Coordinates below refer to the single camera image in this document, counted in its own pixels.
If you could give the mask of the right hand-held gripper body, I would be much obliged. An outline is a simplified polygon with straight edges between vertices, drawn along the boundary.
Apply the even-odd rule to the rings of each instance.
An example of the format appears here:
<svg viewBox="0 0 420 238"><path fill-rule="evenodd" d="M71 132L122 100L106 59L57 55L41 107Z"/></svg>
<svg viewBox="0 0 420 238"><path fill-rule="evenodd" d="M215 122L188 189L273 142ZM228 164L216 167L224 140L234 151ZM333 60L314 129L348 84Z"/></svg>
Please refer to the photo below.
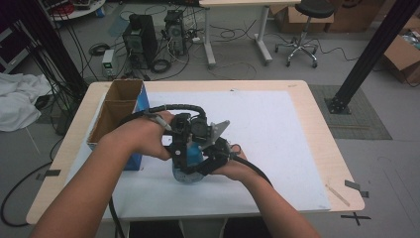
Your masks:
<svg viewBox="0 0 420 238"><path fill-rule="evenodd" d="M233 156L228 141L221 137L229 125L229 120L225 120L217 124L211 123L209 126L209 137L201 146L202 154L206 157L206 160L217 160L220 164L219 168L226 165Z"/></svg>

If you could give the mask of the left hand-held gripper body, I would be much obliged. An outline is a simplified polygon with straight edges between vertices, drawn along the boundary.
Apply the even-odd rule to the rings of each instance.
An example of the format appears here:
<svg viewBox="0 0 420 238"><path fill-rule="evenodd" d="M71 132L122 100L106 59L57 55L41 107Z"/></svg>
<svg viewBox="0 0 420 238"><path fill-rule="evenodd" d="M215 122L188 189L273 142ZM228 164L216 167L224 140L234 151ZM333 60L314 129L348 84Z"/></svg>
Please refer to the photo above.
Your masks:
<svg viewBox="0 0 420 238"><path fill-rule="evenodd" d="M205 114L192 116L190 113L179 113L172 118L169 126L164 134L172 136L173 142L205 143L210 138L210 128Z"/></svg>

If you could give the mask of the blue spray bottle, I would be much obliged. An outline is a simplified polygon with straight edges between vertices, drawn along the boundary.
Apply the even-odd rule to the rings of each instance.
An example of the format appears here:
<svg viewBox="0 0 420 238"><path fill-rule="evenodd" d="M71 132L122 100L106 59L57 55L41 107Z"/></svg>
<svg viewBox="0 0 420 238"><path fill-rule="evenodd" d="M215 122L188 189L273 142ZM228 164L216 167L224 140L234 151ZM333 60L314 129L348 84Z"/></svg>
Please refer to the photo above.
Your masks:
<svg viewBox="0 0 420 238"><path fill-rule="evenodd" d="M203 161L203 155L200 151L197 143L190 143L187 146L187 157L186 162L189 167L197 166ZM200 173L193 173L187 175L180 169L172 168L172 174L174 178L182 183L194 183L199 182L203 179L203 175Z"/></svg>

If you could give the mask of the person's right hand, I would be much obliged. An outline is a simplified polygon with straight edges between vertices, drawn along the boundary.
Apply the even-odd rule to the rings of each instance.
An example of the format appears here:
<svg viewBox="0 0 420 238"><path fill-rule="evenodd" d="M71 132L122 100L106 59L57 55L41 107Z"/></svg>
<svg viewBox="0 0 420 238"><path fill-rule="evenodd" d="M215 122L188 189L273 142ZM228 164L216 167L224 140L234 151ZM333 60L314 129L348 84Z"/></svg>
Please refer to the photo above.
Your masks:
<svg viewBox="0 0 420 238"><path fill-rule="evenodd" d="M223 167L215 170L213 175L222 175L232 180L246 182L253 179L260 179L261 176L246 165L248 161L243 150L238 146L232 147L233 153L237 156L235 160L230 160Z"/></svg>

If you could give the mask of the person's left hand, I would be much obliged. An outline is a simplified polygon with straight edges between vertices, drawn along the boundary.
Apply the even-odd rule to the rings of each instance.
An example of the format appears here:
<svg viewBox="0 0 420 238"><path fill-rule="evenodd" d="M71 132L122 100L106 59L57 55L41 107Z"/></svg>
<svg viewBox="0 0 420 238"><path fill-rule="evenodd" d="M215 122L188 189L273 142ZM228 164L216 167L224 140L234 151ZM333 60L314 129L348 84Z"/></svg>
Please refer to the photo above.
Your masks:
<svg viewBox="0 0 420 238"><path fill-rule="evenodd" d="M164 127L158 122L141 117L103 136L96 148L104 149L106 155L124 160L138 153L166 161L170 153L162 144L163 132Z"/></svg>

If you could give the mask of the grey cylindrical plug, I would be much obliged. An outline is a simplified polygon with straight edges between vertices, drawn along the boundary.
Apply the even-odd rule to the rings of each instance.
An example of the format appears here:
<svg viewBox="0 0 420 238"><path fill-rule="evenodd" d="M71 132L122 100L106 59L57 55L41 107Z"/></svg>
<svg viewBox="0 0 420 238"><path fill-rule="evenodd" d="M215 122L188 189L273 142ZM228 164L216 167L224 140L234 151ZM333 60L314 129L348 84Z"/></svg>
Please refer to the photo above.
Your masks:
<svg viewBox="0 0 420 238"><path fill-rule="evenodd" d="M170 119L171 116L169 115L161 115L161 114L154 114L152 116L153 120L158 123L159 125L161 125L161 127L166 130L166 131L171 131L172 128L170 126Z"/></svg>

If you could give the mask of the white foam board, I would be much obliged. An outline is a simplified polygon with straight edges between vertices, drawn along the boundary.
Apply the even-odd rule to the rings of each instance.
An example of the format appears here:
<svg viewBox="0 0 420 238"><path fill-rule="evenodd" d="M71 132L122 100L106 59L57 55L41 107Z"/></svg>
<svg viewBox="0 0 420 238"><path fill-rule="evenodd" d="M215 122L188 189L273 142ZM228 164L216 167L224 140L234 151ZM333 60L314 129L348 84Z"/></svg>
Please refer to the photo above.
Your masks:
<svg viewBox="0 0 420 238"><path fill-rule="evenodd" d="M245 151L273 187L299 211L328 211L332 204L320 179L290 94L284 90L148 92L150 106L192 104L208 120L230 122L222 134ZM196 183L174 179L171 162L144 156L141 168L124 172L113 193L120 219L254 215L259 212L237 181L207 176Z"/></svg>

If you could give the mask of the blue cardboard box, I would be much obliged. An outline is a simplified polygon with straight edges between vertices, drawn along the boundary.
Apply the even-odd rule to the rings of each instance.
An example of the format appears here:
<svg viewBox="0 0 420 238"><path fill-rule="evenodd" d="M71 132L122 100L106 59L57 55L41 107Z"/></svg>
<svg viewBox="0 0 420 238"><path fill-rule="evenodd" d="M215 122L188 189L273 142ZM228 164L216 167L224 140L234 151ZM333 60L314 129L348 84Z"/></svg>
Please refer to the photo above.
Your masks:
<svg viewBox="0 0 420 238"><path fill-rule="evenodd" d="M105 141L105 152L98 157L95 169L101 171L107 166L114 150L123 142L120 137L112 136L120 123L136 112L150 107L145 84L142 80L114 80L104 97L99 102L99 111L93 118L93 128L88 133L87 146L96 151L97 144Z"/></svg>

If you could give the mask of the person's dark trousers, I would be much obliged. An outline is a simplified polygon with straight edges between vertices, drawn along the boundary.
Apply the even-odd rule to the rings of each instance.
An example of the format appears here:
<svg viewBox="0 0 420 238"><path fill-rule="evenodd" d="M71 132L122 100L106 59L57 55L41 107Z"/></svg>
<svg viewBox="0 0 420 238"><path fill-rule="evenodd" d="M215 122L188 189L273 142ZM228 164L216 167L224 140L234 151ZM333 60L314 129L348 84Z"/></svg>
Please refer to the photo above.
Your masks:
<svg viewBox="0 0 420 238"><path fill-rule="evenodd" d="M271 238L261 217L137 221L129 238Z"/></svg>

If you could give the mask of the large black computer tower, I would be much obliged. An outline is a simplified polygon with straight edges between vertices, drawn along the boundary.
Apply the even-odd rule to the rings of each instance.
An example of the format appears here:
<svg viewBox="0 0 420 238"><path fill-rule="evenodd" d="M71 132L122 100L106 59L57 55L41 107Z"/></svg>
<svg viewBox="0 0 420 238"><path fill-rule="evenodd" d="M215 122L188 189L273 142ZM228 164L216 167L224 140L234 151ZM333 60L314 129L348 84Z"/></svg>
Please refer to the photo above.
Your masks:
<svg viewBox="0 0 420 238"><path fill-rule="evenodd" d="M158 40L151 15L131 14L123 40L136 68L150 68L158 51Z"/></svg>

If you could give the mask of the small black computer tower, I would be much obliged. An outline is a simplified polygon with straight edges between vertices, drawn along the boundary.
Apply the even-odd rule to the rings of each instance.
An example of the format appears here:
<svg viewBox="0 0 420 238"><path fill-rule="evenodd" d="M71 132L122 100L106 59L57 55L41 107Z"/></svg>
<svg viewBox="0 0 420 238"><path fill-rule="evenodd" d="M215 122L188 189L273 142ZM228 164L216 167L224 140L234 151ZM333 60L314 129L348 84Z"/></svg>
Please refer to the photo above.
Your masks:
<svg viewBox="0 0 420 238"><path fill-rule="evenodd" d="M174 56L183 56L186 52L183 11L168 10L164 22L169 51Z"/></svg>

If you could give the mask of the white-legged wooden desk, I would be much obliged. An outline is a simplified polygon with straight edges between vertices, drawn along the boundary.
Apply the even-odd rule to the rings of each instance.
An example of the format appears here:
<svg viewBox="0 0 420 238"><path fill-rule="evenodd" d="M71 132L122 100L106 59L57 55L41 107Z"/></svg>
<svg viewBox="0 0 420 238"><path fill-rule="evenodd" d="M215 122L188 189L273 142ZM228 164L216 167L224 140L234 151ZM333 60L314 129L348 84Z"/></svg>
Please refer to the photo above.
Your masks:
<svg viewBox="0 0 420 238"><path fill-rule="evenodd" d="M199 0L199 5L205 10L205 25L204 25L204 39L203 46L207 57L208 66L212 67L216 65L215 56L213 53L211 40L210 40L210 9L214 7L225 7L225 6L261 6L261 20L259 31L254 35L254 41L256 46L262 54L262 63L269 65L272 62L272 57L263 41L263 35L265 33L265 26L269 7L271 5L285 5L291 6L293 4L300 3L301 0Z"/></svg>

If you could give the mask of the white power supply unit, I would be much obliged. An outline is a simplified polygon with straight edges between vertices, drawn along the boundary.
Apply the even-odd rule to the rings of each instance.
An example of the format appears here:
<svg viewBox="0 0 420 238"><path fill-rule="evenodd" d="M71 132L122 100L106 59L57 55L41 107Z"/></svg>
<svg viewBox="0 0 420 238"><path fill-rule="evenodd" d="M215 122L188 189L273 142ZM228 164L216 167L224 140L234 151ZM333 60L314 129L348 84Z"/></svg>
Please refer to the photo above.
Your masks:
<svg viewBox="0 0 420 238"><path fill-rule="evenodd" d="M102 59L102 66L107 76L115 75L114 51L106 50Z"/></svg>

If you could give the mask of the thin wooden stick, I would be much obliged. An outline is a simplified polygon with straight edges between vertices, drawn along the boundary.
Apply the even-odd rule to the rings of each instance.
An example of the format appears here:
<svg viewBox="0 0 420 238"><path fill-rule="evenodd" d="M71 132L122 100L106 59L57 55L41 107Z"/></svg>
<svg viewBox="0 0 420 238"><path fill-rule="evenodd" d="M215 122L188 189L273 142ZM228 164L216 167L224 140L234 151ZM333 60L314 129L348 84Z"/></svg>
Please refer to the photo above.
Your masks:
<svg viewBox="0 0 420 238"><path fill-rule="evenodd" d="M328 184L325 184L325 186L338 198L340 199L345 205L347 205L348 207L350 207L350 203L343 197L341 196L335 189L333 189L331 186L329 186Z"/></svg>

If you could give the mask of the grey tape strip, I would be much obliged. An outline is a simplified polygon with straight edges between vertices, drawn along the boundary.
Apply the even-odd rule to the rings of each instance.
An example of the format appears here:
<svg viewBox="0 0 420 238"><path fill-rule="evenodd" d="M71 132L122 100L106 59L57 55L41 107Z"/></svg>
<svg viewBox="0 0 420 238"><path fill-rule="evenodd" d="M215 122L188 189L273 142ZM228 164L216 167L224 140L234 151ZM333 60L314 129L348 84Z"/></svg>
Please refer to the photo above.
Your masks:
<svg viewBox="0 0 420 238"><path fill-rule="evenodd" d="M345 179L345 186L357 190L361 197L369 198L369 192L362 190L361 186L358 183Z"/></svg>
<svg viewBox="0 0 420 238"><path fill-rule="evenodd" d="M47 177L58 177L61 170L47 170L43 174L37 174L37 180L44 180Z"/></svg>

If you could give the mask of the grey floor mat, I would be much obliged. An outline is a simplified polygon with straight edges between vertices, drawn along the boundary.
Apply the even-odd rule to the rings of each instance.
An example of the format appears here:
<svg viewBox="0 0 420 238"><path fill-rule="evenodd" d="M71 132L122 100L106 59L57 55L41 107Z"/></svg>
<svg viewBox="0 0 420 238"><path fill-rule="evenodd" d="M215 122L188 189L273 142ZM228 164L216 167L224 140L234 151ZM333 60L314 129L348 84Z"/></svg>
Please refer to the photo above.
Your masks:
<svg viewBox="0 0 420 238"><path fill-rule="evenodd" d="M310 84L309 88L335 139L392 139L361 89L356 92L344 112L333 114L328 110L328 103L340 86Z"/></svg>

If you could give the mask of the round white table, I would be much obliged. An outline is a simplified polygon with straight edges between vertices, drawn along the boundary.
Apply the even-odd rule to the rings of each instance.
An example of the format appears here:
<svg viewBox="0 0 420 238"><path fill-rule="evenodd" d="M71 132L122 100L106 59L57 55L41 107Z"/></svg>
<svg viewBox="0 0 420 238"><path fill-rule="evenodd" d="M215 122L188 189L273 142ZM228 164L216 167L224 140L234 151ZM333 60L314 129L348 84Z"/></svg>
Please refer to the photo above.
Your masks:
<svg viewBox="0 0 420 238"><path fill-rule="evenodd" d="M104 4L106 0L89 0L89 2L88 8L73 7L70 12L65 12L62 4L57 5L52 9L51 19L53 21L66 21L89 14L95 14L98 18L103 18L105 16Z"/></svg>

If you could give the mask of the black swivel stool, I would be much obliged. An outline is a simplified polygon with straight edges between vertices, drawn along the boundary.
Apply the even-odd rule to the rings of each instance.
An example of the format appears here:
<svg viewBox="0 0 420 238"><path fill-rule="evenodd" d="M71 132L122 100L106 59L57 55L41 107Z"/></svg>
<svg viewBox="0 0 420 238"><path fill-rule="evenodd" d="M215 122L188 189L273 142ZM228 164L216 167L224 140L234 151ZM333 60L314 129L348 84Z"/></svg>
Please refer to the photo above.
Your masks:
<svg viewBox="0 0 420 238"><path fill-rule="evenodd" d="M293 6L299 13L308 16L307 23L298 37L294 36L290 41L284 41L278 43L274 47L274 51L277 53L280 47L293 48L293 51L287 56L286 65L290 66L292 58L298 52L306 53L312 59L312 67L318 66L316 53L318 46L316 44L310 44L306 41L306 36L309 28L309 23L312 18L327 18L334 16L335 8L329 0L301 0L300 3Z"/></svg>

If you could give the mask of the white cloth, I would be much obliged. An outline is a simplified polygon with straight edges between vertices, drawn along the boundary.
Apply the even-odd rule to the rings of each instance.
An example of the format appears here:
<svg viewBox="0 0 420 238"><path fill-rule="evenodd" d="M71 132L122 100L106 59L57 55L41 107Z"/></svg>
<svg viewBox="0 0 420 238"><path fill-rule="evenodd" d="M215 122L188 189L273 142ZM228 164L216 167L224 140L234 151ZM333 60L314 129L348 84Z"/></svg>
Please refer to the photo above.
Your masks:
<svg viewBox="0 0 420 238"><path fill-rule="evenodd" d="M42 113L35 104L41 96L51 93L52 87L43 74L0 72L0 131L13 132L37 121Z"/></svg>

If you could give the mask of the open brown cardboard box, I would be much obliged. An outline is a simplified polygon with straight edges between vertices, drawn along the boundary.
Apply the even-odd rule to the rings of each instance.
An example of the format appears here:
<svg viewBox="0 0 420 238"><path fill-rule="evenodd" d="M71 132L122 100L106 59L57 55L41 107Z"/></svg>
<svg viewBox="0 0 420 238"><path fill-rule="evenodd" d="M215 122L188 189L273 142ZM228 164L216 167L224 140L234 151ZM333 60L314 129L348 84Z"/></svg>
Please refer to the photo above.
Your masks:
<svg viewBox="0 0 420 238"><path fill-rule="evenodd" d="M420 83L420 18L411 17L384 56L403 83Z"/></svg>

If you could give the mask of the black metal frame post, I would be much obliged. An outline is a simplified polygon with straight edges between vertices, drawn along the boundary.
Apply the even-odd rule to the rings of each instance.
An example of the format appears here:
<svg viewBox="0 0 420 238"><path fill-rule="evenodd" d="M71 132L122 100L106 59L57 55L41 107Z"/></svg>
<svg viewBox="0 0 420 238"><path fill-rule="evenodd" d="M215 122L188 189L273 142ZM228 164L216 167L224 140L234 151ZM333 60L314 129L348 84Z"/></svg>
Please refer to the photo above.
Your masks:
<svg viewBox="0 0 420 238"><path fill-rule="evenodd" d="M327 101L331 114L344 114L352 98L367 79L398 33L420 7L420 0L396 0L333 98Z"/></svg>

